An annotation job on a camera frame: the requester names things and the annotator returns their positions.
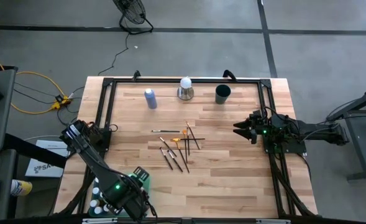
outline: small tool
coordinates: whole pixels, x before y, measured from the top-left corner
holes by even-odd
[[[185,134],[187,134],[187,130],[183,130],[183,134],[184,134],[184,138],[185,138]],[[188,162],[188,158],[187,158],[187,141],[184,140],[184,148],[185,148],[185,161]]]
[[[196,146],[198,147],[198,149],[199,149],[199,150],[201,150],[201,149],[199,148],[198,142],[197,142],[197,141],[196,141],[196,139],[195,139],[195,136],[194,136],[193,130],[192,130],[192,129],[191,129],[191,127],[190,127],[190,124],[188,124],[188,122],[187,122],[187,121],[185,121],[185,123],[187,124],[187,128],[190,130],[191,135],[193,136],[193,139],[195,140],[195,144],[196,144]]]
[[[177,167],[179,168],[179,170],[180,170],[181,172],[183,172],[183,169],[180,167],[180,165],[178,165],[178,163],[177,163],[176,159],[173,157],[173,155],[172,155],[172,153],[171,153],[171,151],[170,151],[170,150],[168,150],[168,153],[169,153],[170,157],[173,159],[173,161],[175,161],[175,164],[177,165]]]
[[[190,155],[190,134],[188,133],[188,128],[187,128],[186,132],[187,132],[188,155]]]
[[[165,140],[163,140],[163,138],[161,138],[161,137],[159,137],[159,139],[161,139],[161,141],[163,141],[163,143],[167,146],[167,148],[168,148],[169,150],[171,150],[171,152],[173,153],[173,155],[175,155],[175,157],[177,157],[177,155],[175,154],[175,152],[173,152],[173,150],[172,150],[172,149],[170,149],[169,145],[165,142]]]
[[[169,130],[151,130],[151,132],[169,132],[169,133],[180,133],[180,131],[169,131]]]
[[[171,170],[173,170],[173,167],[172,167],[172,165],[170,164],[170,162],[169,162],[168,158],[166,157],[165,153],[163,152],[162,147],[159,147],[159,149],[160,149],[160,151],[162,152],[162,154],[163,154],[164,158],[166,159],[166,162],[168,163],[168,165],[169,165],[170,169],[171,169]]]
[[[178,141],[175,141],[175,143],[176,143],[176,146],[177,146],[178,151],[180,152],[181,158],[183,158],[184,165],[187,168],[188,173],[190,173],[190,170],[188,169],[187,163],[184,160],[183,153],[181,153],[181,149],[180,149],[180,146],[178,145]]]
[[[174,139],[171,139],[170,141],[187,141],[187,140],[194,141],[194,140],[205,140],[205,139],[204,138],[199,138],[199,139],[179,139],[179,138],[174,138]]]

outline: fan base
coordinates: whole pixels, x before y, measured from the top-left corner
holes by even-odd
[[[149,30],[142,30],[142,28],[130,28],[130,27],[124,27],[122,25],[122,21],[125,18],[125,15],[123,14],[121,19],[119,20],[119,26],[122,28],[122,30],[128,32],[130,35],[137,35],[137,34],[144,34],[144,33],[148,33],[148,32],[152,32],[153,30],[153,25],[150,23],[150,21],[147,20],[147,18],[143,17],[143,19],[150,24],[151,28]]]

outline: white bottle cap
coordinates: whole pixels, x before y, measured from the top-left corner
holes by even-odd
[[[101,212],[103,212],[103,209],[101,207],[96,207],[94,209],[94,213],[97,214],[97,215],[100,214]]]
[[[93,189],[93,194],[97,195],[98,193],[100,193],[100,189],[98,189],[98,187],[95,187]]]
[[[103,209],[104,209],[104,212],[109,212],[107,205],[104,205]]]
[[[98,200],[92,200],[90,201],[90,207],[94,208],[97,207],[100,204]]]
[[[185,88],[185,89],[190,88],[191,87],[191,79],[188,78],[188,77],[182,78],[180,80],[180,86],[182,88]]]

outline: blue bottle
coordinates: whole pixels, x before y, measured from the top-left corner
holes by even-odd
[[[155,92],[151,89],[146,89],[144,92],[145,99],[147,100],[148,107],[155,109],[157,107],[157,100],[155,99]]]

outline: white bulb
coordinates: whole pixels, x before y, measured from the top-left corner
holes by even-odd
[[[185,89],[190,88],[191,87],[191,79],[188,78],[188,77],[182,78],[180,80],[180,86],[182,88],[185,88]]]

